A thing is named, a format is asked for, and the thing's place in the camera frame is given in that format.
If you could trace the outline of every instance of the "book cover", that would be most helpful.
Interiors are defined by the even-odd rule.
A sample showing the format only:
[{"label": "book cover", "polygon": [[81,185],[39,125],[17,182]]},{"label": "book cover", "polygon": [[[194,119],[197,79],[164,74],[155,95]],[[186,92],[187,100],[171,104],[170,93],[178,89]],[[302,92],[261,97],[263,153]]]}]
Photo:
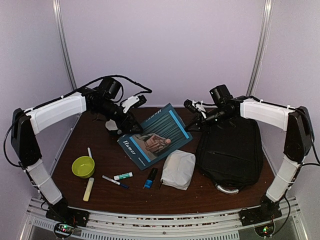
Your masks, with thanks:
[{"label": "book cover", "polygon": [[143,133],[126,134],[118,143],[130,159],[144,170],[190,142],[193,137],[169,103],[143,123]]}]

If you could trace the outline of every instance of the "yellow bowl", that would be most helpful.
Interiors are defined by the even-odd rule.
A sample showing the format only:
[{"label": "yellow bowl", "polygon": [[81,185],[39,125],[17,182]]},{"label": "yellow bowl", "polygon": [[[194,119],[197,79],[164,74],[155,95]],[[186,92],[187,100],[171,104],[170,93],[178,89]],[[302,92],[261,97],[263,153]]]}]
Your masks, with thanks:
[{"label": "yellow bowl", "polygon": [[95,172],[95,161],[89,156],[81,156],[73,162],[72,172],[82,179],[90,178]]}]

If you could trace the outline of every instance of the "green glue stick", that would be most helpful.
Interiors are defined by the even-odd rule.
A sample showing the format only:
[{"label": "green glue stick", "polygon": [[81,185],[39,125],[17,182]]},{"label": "green glue stick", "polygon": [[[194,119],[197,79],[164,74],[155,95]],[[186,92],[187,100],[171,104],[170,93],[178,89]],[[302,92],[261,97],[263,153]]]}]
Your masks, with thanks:
[{"label": "green glue stick", "polygon": [[120,174],[117,176],[114,176],[113,179],[114,180],[121,180],[121,179],[127,179],[127,178],[131,178],[133,177],[132,172],[128,172],[128,173],[124,173],[124,174]]}]

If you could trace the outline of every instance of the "table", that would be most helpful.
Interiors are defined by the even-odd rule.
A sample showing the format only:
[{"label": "table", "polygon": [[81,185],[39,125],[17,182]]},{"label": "table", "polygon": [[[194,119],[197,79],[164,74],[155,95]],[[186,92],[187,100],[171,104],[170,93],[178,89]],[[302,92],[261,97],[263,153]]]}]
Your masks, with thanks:
[{"label": "table", "polygon": [[[159,108],[146,107],[133,109],[132,112],[139,122],[150,117]],[[176,108],[177,113],[187,124],[193,117],[185,108]],[[262,173],[258,183],[245,187],[237,195],[226,195],[216,190],[209,178],[203,176],[199,169],[194,174],[189,188],[179,190],[163,185],[159,189],[164,160],[153,167],[158,174],[151,189],[143,189],[151,168],[144,171],[129,159],[120,145],[118,137],[110,136],[105,128],[105,121],[93,121],[95,115],[82,114],[53,172],[52,178],[71,207],[88,210],[107,211],[125,214],[190,214],[216,212],[260,204],[261,196],[266,192],[274,179],[268,161],[264,158]],[[181,150],[195,153],[200,133],[192,133],[193,140]],[[71,166],[75,159],[87,156],[87,147],[91,148],[95,161],[93,174],[94,184],[90,199],[83,201],[88,183],[73,175]],[[133,172],[133,177],[121,180],[129,186],[122,188],[102,178]]]}]

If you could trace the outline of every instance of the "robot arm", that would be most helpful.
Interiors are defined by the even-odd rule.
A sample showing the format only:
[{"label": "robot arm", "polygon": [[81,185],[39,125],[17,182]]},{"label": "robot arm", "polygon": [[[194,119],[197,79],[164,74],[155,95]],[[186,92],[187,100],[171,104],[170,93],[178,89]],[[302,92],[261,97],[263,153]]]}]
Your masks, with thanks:
[{"label": "robot arm", "polygon": [[269,220],[278,210],[280,200],[287,189],[294,183],[302,166],[305,156],[312,147],[314,134],[308,110],[301,106],[292,108],[263,102],[255,97],[240,96],[233,98],[225,85],[220,85],[210,91],[217,108],[203,111],[200,102],[186,100],[184,106],[193,113],[197,113],[186,130],[206,131],[210,126],[232,117],[243,117],[267,123],[286,132],[284,156],[281,167],[271,186],[261,198],[261,207],[255,211],[242,211],[242,217],[252,218],[247,225],[257,221]]},{"label": "robot arm", "polygon": [[26,110],[16,109],[13,113],[11,145],[15,150],[19,164],[28,175],[33,186],[49,204],[47,218],[71,224],[76,219],[78,226],[85,226],[89,213],[68,207],[67,200],[59,191],[41,160],[42,155],[36,135],[47,127],[70,116],[91,111],[113,120],[124,134],[143,131],[131,108],[137,108],[147,100],[143,95],[133,96],[117,105],[114,99],[121,84],[112,77],[105,77],[98,87],[81,87],[73,94],[59,100],[41,104]]}]

